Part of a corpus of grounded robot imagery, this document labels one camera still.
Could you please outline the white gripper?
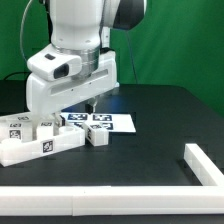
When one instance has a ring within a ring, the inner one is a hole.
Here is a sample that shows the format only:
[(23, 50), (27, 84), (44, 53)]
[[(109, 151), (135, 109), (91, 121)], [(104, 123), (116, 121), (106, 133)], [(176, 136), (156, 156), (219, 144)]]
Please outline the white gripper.
[[(26, 85), (26, 103), (33, 115), (45, 116), (94, 98), (115, 88), (115, 52), (99, 56), (99, 67), (81, 76), (81, 58), (44, 49), (28, 60), (32, 71)], [(96, 105), (87, 103), (87, 113)]]

